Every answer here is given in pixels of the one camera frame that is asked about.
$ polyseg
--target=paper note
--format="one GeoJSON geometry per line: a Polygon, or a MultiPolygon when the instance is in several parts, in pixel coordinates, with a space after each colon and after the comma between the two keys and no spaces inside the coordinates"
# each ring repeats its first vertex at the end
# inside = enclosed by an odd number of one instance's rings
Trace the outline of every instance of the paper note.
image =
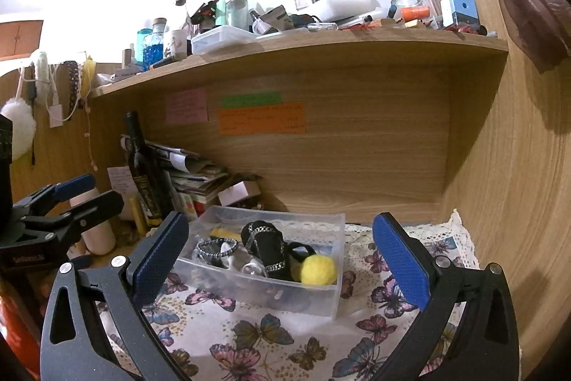
{"type": "Polygon", "coordinates": [[[288,103],[220,109],[218,111],[218,133],[221,135],[305,133],[303,104],[288,103]]]}
{"type": "Polygon", "coordinates": [[[208,121],[206,88],[188,89],[166,96],[167,125],[208,121]]]}
{"type": "Polygon", "coordinates": [[[133,216],[129,207],[129,197],[137,194],[138,191],[129,167],[109,167],[107,174],[111,182],[111,189],[117,191],[123,197],[123,210],[119,214],[119,218],[132,221],[133,216]]]}
{"type": "Polygon", "coordinates": [[[222,97],[222,108],[259,107],[260,105],[281,104],[279,92],[259,92],[257,94],[237,94],[222,97]]]}

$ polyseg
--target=yellow felt ball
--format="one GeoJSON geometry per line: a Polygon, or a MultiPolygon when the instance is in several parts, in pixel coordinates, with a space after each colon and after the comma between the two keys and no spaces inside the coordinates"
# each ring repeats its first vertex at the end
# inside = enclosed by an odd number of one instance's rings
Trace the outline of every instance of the yellow felt ball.
{"type": "Polygon", "coordinates": [[[299,276],[303,284],[328,286],[337,280],[337,267],[328,255],[310,255],[302,262],[299,276]]]}

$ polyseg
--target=black bottle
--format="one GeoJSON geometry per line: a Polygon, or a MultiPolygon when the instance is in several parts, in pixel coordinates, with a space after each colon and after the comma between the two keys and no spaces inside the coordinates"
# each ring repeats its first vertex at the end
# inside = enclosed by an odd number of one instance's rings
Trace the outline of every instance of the black bottle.
{"type": "Polygon", "coordinates": [[[175,210],[170,191],[156,163],[152,149],[145,143],[137,112],[125,114],[125,124],[131,138],[130,144],[127,145],[129,170],[146,206],[149,225],[159,226],[162,220],[175,210]]]}

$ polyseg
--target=tablecloth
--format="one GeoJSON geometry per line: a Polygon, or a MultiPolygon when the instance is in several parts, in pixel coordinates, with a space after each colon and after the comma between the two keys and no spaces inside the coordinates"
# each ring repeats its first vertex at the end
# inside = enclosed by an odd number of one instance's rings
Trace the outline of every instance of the tablecloth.
{"type": "MultiPolygon", "coordinates": [[[[405,227],[433,255],[479,268],[456,211],[441,225],[405,227]]],[[[275,311],[214,296],[171,273],[143,309],[176,362],[194,381],[368,381],[416,317],[373,243],[370,227],[346,225],[342,295],[335,320],[275,311]]],[[[463,304],[455,307],[424,372],[442,361],[463,304]]],[[[101,317],[121,365],[137,372],[105,305],[101,317]]]]}

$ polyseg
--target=silver screw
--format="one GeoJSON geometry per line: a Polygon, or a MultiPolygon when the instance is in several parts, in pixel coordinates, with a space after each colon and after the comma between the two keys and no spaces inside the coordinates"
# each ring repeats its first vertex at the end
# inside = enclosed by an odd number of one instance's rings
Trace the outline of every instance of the silver screw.
{"type": "Polygon", "coordinates": [[[127,263],[127,259],[123,255],[118,255],[117,257],[113,257],[111,260],[111,266],[116,268],[122,267],[123,265],[125,265],[125,263],[127,263]]]}
{"type": "Polygon", "coordinates": [[[450,259],[444,255],[439,255],[435,258],[435,261],[441,269],[447,269],[450,266],[450,259]]]}
{"type": "Polygon", "coordinates": [[[59,267],[59,272],[60,273],[69,273],[71,271],[71,269],[73,268],[73,266],[71,265],[71,263],[69,263],[68,261],[66,263],[64,263],[61,267],[59,267]]]}
{"type": "Polygon", "coordinates": [[[497,263],[490,263],[490,271],[492,273],[494,273],[495,275],[500,275],[502,272],[501,266],[499,266],[497,263]]]}

